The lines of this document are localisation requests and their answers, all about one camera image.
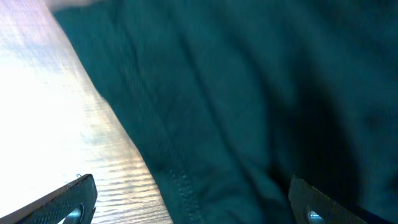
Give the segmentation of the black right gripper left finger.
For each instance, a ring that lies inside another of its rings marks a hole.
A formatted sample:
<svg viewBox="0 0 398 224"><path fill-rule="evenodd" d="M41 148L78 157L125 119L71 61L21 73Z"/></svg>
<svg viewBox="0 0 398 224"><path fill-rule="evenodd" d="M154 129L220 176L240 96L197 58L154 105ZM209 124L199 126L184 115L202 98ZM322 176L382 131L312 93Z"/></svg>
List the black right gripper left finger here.
<svg viewBox="0 0 398 224"><path fill-rule="evenodd" d="M98 192L91 174L1 218L1 224L91 224Z"/></svg>

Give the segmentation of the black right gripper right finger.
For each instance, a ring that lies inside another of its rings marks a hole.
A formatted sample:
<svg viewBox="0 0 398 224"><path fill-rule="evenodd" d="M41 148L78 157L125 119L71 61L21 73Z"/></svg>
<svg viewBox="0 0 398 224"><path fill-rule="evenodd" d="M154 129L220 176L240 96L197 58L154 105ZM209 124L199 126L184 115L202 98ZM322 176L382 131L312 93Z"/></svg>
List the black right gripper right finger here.
<svg viewBox="0 0 398 224"><path fill-rule="evenodd" d="M295 175L290 181L288 197L297 224L367 224Z"/></svg>

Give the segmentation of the black shorts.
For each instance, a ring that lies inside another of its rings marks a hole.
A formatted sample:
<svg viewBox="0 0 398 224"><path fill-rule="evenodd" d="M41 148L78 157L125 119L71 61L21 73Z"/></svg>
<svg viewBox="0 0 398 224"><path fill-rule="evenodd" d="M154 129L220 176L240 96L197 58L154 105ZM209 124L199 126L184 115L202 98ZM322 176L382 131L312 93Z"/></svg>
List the black shorts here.
<svg viewBox="0 0 398 224"><path fill-rule="evenodd" d="M397 2L56 11L174 223L292 223L298 176L397 221Z"/></svg>

